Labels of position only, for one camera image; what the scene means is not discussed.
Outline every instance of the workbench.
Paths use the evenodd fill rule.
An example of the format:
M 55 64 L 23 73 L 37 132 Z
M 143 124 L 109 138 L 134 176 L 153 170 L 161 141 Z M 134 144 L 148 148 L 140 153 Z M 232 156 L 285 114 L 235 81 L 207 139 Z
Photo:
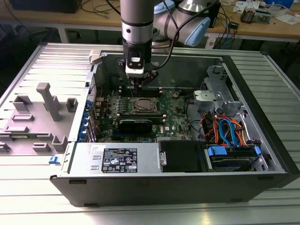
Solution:
M 105 4 L 104 0 L 94 0 L 94 5 Z M 114 30 L 121 31 L 120 16 L 113 10 L 109 11 L 109 19 L 99 16 L 95 13 L 88 13 L 82 9 L 78 9 L 75 14 L 64 14 L 54 12 L 33 12 L 33 11 L 17 11 L 9 7 L 13 14 L 25 25 L 32 27 L 53 27 L 57 28 L 60 34 L 62 43 L 69 43 L 67 29 L 83 29 L 83 30 Z M 89 2 L 84 5 L 84 8 L 93 11 L 92 4 Z M 283 41 L 283 42 L 298 42 L 300 39 L 300 23 L 289 25 L 275 18 L 271 18 L 269 24 L 264 23 L 241 23 L 240 13 L 233 13 L 233 6 L 225 12 L 229 17 L 232 17 L 233 22 L 239 23 L 239 28 L 236 38 L 267 40 L 267 41 Z M 109 6 L 99 7 L 98 10 L 109 9 Z M 295 4 L 291 7 L 292 10 L 300 10 L 300 6 Z M 20 25 L 18 21 L 9 13 L 5 7 L 4 0 L 0 0 L 0 24 Z M 208 40 L 205 48 L 212 48 L 217 37 L 224 33 L 225 29 L 220 20 L 216 21 L 214 28 L 209 28 L 205 36 Z
M 100 45 L 57 43 L 38 46 L 0 98 L 0 130 L 12 114 L 12 101 L 17 94 L 43 101 L 42 97 L 35 94 L 39 82 L 49 82 L 59 101 L 80 99 L 85 78 L 90 71 L 89 53 L 99 48 Z M 185 51 L 191 49 L 174 49 L 175 53 Z M 192 51 L 220 54 L 220 50 Z M 222 54 L 231 57 L 300 168 L 300 91 L 267 55 L 227 50 L 222 50 Z M 21 221 L 32 225 L 300 223 L 299 179 L 282 189 L 267 190 L 249 202 L 77 208 L 49 181 L 50 175 L 60 170 L 60 165 L 49 165 L 49 159 L 50 156 L 45 155 L 0 157 L 0 221 L 3 224 L 18 224 Z

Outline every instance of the power supply label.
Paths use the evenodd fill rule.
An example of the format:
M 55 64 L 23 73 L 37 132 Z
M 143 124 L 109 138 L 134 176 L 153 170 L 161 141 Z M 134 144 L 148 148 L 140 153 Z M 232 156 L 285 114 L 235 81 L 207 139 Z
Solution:
M 102 172 L 136 173 L 137 149 L 104 149 Z

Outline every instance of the motherboard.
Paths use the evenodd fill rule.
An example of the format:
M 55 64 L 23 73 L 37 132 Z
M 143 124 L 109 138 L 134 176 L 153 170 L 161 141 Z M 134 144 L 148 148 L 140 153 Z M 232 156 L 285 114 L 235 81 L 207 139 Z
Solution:
M 113 90 L 97 101 L 97 119 L 102 143 L 157 143 L 162 140 L 191 140 L 191 128 L 185 118 L 186 96 L 174 90 L 144 92 Z M 135 131 L 126 132 L 132 122 Z

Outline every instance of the robotic arm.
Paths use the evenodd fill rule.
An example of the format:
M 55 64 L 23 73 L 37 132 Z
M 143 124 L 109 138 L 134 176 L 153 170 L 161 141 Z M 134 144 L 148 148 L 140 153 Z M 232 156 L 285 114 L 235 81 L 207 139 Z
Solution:
M 151 63 L 154 6 L 160 0 L 120 0 L 125 72 L 128 78 L 143 79 Z
M 177 9 L 174 8 L 173 1 L 165 1 L 178 26 L 199 12 L 202 16 L 193 18 L 180 28 L 178 41 L 190 46 L 200 42 L 210 24 L 210 19 L 206 16 L 203 18 L 202 15 L 209 8 L 207 1 L 184 0 Z M 174 22 L 170 20 L 171 16 L 165 4 L 160 2 L 161 0 L 120 0 L 125 72 L 128 78 L 133 79 L 135 91 L 158 75 L 157 72 L 145 75 L 145 71 L 155 70 L 151 65 L 153 34 L 159 32 L 160 37 L 172 39 L 179 32 Z

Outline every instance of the black box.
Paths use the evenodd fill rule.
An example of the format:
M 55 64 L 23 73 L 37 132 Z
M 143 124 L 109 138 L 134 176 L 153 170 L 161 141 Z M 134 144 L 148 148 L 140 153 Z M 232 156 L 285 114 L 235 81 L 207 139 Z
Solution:
M 82 0 L 9 0 L 15 10 L 75 13 Z

